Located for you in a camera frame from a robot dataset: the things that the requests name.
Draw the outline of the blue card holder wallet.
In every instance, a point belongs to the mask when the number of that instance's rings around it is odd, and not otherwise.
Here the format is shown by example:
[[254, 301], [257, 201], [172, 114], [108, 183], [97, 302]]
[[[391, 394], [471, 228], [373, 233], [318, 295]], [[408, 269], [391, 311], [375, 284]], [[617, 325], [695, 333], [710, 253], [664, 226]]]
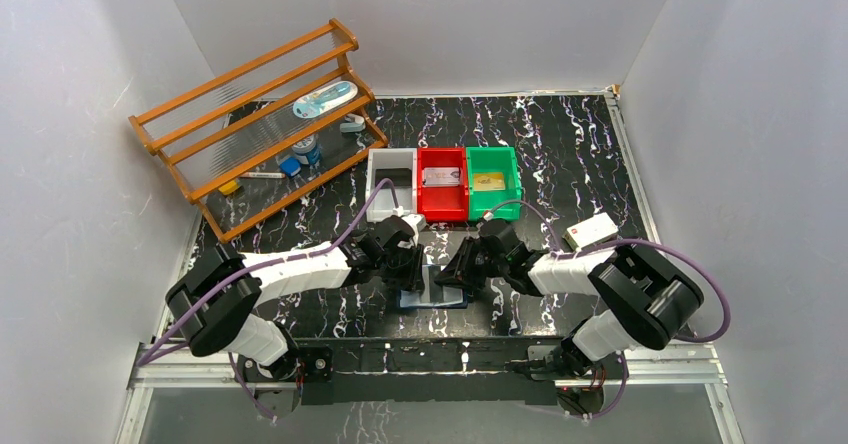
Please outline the blue card holder wallet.
[[435, 283], [441, 272], [440, 265], [424, 265], [422, 291], [400, 291], [398, 306], [400, 309], [465, 309], [469, 299], [460, 288], [445, 287]]

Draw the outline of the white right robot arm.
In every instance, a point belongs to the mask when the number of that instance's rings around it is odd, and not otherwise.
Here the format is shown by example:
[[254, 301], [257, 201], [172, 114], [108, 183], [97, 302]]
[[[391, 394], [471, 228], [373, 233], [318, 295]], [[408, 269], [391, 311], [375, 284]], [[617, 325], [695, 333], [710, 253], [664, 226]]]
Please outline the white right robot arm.
[[529, 352], [507, 369], [530, 379], [590, 377], [603, 359], [637, 346], [662, 350], [704, 302], [700, 287], [653, 243], [623, 239], [594, 250], [534, 250], [504, 219], [482, 224], [436, 275], [440, 286], [473, 293], [499, 278], [520, 293], [596, 296], [606, 309], [580, 322], [544, 355]]

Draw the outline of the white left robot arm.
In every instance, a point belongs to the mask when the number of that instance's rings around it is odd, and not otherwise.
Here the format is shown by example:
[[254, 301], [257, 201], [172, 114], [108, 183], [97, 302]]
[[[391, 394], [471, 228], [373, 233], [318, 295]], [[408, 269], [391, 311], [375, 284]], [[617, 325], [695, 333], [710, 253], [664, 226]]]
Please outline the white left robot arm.
[[191, 353], [218, 352], [252, 362], [264, 377], [288, 380], [309, 362], [308, 352], [279, 323], [255, 314], [268, 301], [313, 290], [335, 290], [375, 278], [386, 286], [418, 290], [423, 285], [423, 248], [418, 242], [425, 219], [391, 215], [367, 230], [355, 230], [338, 245], [270, 254], [241, 254], [220, 244], [166, 294], [179, 332]]

